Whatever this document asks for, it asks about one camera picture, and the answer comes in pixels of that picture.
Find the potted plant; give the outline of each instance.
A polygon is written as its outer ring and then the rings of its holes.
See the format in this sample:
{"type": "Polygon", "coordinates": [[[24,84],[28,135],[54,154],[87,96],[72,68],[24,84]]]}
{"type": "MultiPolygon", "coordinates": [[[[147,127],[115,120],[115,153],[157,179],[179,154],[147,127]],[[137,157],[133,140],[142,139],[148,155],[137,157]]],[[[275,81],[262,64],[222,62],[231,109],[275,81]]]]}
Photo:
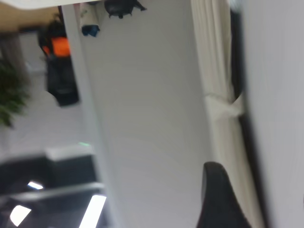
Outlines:
{"type": "Polygon", "coordinates": [[[25,81],[11,64],[0,60],[0,126],[12,127],[15,114],[21,114],[29,94],[25,81]]]}

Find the fluorescent light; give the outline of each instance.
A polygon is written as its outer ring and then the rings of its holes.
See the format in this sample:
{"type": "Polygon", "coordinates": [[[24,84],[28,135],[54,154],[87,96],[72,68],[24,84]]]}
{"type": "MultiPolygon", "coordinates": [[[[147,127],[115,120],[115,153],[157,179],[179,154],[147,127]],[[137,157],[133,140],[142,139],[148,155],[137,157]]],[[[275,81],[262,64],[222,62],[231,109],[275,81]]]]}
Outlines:
{"type": "Polygon", "coordinates": [[[96,228],[99,216],[105,204],[105,199],[105,196],[92,196],[79,228],[96,228]]]}
{"type": "Polygon", "coordinates": [[[14,223],[14,225],[17,227],[25,219],[25,217],[30,213],[30,211],[31,211],[31,209],[18,205],[18,206],[15,206],[15,208],[11,212],[9,218],[14,223]]]}
{"type": "Polygon", "coordinates": [[[42,185],[37,184],[37,183],[32,182],[32,181],[31,181],[30,183],[28,183],[28,186],[30,186],[30,187],[32,187],[32,188],[34,188],[34,189],[38,189],[38,190],[43,189],[43,186],[42,186],[42,185]]]}

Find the white curtain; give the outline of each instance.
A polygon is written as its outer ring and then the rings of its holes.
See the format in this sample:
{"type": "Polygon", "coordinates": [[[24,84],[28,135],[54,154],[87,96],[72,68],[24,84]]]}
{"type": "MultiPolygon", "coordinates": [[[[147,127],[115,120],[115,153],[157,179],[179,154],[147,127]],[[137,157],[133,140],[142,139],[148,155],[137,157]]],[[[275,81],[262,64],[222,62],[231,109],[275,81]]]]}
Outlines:
{"type": "Polygon", "coordinates": [[[239,204],[253,228],[264,223],[237,117],[242,96],[231,84],[231,24],[226,0],[191,0],[201,81],[215,160],[226,168],[239,204]]]}

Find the black bag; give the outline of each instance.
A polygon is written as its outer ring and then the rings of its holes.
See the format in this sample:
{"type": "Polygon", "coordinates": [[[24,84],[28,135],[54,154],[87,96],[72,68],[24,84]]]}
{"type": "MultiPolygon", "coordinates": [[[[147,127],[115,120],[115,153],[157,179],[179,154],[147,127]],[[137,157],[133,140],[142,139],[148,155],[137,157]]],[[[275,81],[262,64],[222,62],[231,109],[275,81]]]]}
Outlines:
{"type": "Polygon", "coordinates": [[[69,47],[64,56],[58,55],[58,48],[54,46],[57,45],[55,40],[66,40],[68,46],[65,26],[58,20],[54,20],[39,32],[38,42],[46,57],[46,89],[55,97],[58,105],[63,107],[77,103],[79,96],[69,47]]]}

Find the backpack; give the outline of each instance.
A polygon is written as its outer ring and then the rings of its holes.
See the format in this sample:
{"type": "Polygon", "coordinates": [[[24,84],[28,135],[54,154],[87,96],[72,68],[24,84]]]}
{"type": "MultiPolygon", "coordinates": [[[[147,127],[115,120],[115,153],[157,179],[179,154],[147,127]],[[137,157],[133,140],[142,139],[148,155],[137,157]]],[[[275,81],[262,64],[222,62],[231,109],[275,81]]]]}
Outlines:
{"type": "Polygon", "coordinates": [[[63,107],[79,101],[70,48],[62,20],[55,19],[38,33],[46,64],[46,90],[63,107]]]}

